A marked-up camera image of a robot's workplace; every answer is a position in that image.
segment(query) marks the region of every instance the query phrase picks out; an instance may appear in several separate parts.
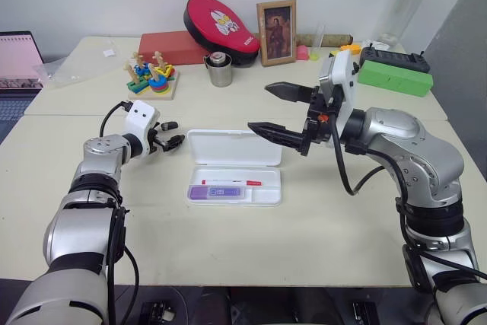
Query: red marker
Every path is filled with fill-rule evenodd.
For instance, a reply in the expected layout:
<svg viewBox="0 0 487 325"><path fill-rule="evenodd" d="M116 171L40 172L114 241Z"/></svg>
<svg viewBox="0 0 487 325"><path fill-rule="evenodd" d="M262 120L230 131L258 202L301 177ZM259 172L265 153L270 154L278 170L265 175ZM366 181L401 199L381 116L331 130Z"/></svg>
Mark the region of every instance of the red marker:
<svg viewBox="0 0 487 325"><path fill-rule="evenodd" d="M262 186L258 180L232 180L232 179L204 179L203 185L209 186Z"/></svg>

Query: clear plastic bottle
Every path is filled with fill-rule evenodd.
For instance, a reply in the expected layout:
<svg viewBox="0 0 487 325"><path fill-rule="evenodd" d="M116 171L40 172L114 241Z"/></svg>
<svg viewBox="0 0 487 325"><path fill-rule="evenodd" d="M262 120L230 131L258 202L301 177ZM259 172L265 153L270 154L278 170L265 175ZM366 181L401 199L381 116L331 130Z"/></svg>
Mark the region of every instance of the clear plastic bottle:
<svg viewBox="0 0 487 325"><path fill-rule="evenodd" d="M380 29L377 40L396 45L422 0L396 0L389 16Z"/></svg>

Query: framed picture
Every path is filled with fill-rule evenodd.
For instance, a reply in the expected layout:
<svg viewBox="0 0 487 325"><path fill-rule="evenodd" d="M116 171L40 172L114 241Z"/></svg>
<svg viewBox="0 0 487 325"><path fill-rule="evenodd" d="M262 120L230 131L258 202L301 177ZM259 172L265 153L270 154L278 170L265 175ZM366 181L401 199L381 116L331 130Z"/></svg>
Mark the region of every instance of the framed picture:
<svg viewBox="0 0 487 325"><path fill-rule="evenodd" d="M262 65L296 61L296 0L257 4Z"/></svg>

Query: table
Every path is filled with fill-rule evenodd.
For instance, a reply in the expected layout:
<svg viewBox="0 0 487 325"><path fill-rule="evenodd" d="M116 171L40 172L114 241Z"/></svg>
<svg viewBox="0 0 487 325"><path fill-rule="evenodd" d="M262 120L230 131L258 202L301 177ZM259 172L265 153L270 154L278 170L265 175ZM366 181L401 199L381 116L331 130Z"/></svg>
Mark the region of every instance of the table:
<svg viewBox="0 0 487 325"><path fill-rule="evenodd" d="M299 129L299 118L264 118ZM167 116L180 131L244 129L242 116ZM100 116L24 116L0 145L0 277L34 279L46 270L43 234L67 193L82 158L82 143L97 134ZM481 268L487 268L487 185L450 124L424 121L430 133L455 145L465 159L461 177L465 215ZM120 132L114 116L106 133ZM375 166L345 156L353 183ZM193 169L187 142L179 150L134 159L124 168L121 193L131 210L127 246L143 285L409 285L403 262L396 189L384 172L359 196L343 190L331 149L314 145L307 158L283 150L282 203L273 208L192 206L186 190ZM126 257L116 283L132 284Z"/></svg>
<svg viewBox="0 0 487 325"><path fill-rule="evenodd" d="M104 38L84 38L69 59L79 63L80 59L93 52L95 46L99 47L101 40ZM139 38L118 37L111 40L116 45L117 54L124 60L138 49ZM323 48L322 54L327 56L330 50L331 48ZM171 116L304 118L307 112L306 104L292 104L279 100L264 91L264 87L276 81L290 81L311 87L318 85L321 60L323 59L318 62L297 61L267 68L262 67L257 60L250 68L234 68L234 81L226 88L216 88L210 84L204 65L177 66L181 75L174 99L155 100L151 103L163 115ZM65 88L48 85L27 108L26 114L104 116L112 106L127 99L128 81L128 73L120 66L99 77ZM447 120L445 112L431 92L421 98L358 84L356 108L365 110L369 107L405 110L421 120ZM124 112L120 110L116 114L123 116Z"/></svg>

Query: stainless steel cup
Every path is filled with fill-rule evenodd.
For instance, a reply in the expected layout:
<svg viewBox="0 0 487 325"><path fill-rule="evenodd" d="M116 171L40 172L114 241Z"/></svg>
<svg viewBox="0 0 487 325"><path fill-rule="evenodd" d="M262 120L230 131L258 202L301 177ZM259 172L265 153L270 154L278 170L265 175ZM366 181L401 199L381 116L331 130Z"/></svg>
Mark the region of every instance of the stainless steel cup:
<svg viewBox="0 0 487 325"><path fill-rule="evenodd" d="M231 84L231 57L217 51L204 56L206 68L210 74L210 81L215 87L227 87Z"/></svg>

